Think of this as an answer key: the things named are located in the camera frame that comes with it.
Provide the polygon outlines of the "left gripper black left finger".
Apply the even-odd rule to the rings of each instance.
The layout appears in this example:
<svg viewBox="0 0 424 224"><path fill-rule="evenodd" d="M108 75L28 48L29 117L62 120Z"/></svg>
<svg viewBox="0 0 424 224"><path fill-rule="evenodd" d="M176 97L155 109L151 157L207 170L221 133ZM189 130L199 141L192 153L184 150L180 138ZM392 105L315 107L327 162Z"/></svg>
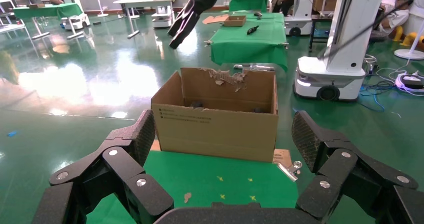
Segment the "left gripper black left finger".
<svg viewBox="0 0 424 224"><path fill-rule="evenodd" d="M33 223L86 223L100 201L115 195L136 223L154 223L174 207L173 198L144 165L155 139L154 115L113 130L97 150L49 178Z"/></svg>

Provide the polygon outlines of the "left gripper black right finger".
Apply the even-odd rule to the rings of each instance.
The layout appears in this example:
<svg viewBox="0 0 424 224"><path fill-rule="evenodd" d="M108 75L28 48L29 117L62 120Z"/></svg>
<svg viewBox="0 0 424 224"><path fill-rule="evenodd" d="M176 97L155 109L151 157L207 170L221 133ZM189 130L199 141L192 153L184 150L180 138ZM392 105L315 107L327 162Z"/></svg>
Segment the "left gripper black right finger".
<svg viewBox="0 0 424 224"><path fill-rule="evenodd" d="M361 152L341 132L306 111L293 118L292 140L314 178L296 207L326 223L340 199L353 199L376 223L423 223L423 192L409 175Z"/></svg>

